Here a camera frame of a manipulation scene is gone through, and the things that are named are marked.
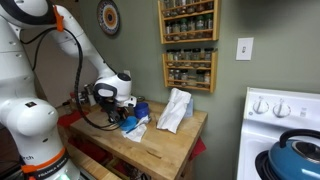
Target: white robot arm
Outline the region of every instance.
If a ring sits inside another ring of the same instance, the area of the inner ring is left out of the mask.
[[[116,122],[121,117],[113,114],[115,106],[135,106],[136,99],[130,96],[131,78],[111,70],[73,16],[65,8],[56,7],[64,17],[64,28],[73,36],[66,31],[50,34],[72,57],[78,57],[81,45],[84,58],[99,73],[94,86],[96,99],[102,106],[107,104],[104,109],[112,114],[110,121]],[[73,180],[79,179],[80,173],[60,140],[58,113],[48,102],[36,97],[33,71],[19,37],[22,29],[55,27],[56,17],[49,0],[0,0],[0,123],[13,136],[26,175],[34,179]],[[115,102],[110,106],[105,98],[113,98]]]

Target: switch plate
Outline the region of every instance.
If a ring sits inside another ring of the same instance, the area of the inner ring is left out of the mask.
[[[239,38],[237,57],[236,60],[249,61],[251,60],[252,47],[253,47],[253,37],[252,38]]]
[[[123,73],[127,74],[128,76],[131,77],[130,71],[129,70],[123,70]]]

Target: blue kettle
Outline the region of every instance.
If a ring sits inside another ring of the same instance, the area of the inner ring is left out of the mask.
[[[305,141],[289,140],[293,136],[320,139],[320,132],[294,129],[283,133],[268,152],[272,170],[283,180],[320,179],[320,147]]]

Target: green wall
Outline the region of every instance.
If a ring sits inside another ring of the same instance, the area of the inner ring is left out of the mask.
[[[160,44],[156,0],[114,1],[121,16],[117,36],[100,30],[99,0],[80,1],[82,17],[110,66],[131,71],[134,95],[167,103],[161,64],[166,48],[219,48],[216,91],[190,91],[195,109],[209,113],[201,135],[207,150],[195,160],[195,179],[235,177],[246,87],[320,93],[318,0],[223,0],[218,42],[170,46]],[[242,37],[254,37],[251,61],[235,61]]]

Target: kettle handle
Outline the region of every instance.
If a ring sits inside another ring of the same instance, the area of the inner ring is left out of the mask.
[[[286,131],[280,136],[280,148],[286,147],[287,140],[293,136],[310,136],[320,139],[320,132],[310,129],[293,129]]]

